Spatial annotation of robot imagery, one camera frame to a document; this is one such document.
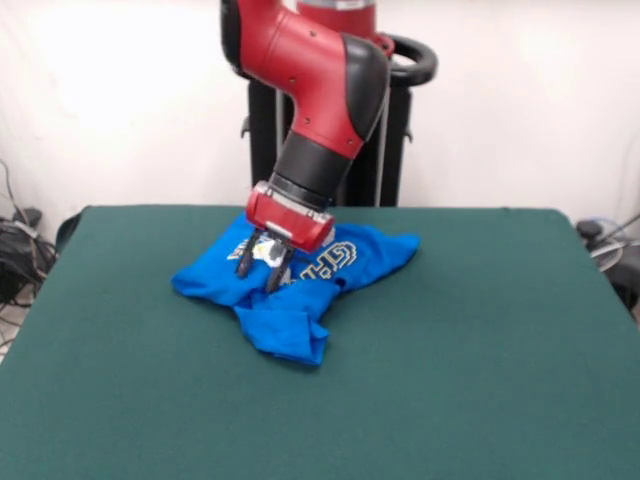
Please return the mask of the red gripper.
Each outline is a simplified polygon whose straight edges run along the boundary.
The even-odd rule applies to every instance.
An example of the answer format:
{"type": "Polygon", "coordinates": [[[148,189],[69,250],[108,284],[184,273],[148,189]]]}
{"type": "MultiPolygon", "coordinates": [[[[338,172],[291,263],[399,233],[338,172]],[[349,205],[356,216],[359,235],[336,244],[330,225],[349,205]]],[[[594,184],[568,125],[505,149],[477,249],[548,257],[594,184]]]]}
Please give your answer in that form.
{"type": "MultiPolygon", "coordinates": [[[[268,182],[258,182],[252,189],[246,206],[246,216],[255,227],[246,241],[236,268],[236,275],[245,278],[253,264],[253,249],[260,238],[260,230],[268,231],[288,241],[298,250],[317,250],[333,230],[335,220],[328,212],[289,199],[277,192],[268,182]]],[[[280,265],[274,268],[266,284],[271,294],[281,285],[295,250],[286,248],[280,265]]]]}

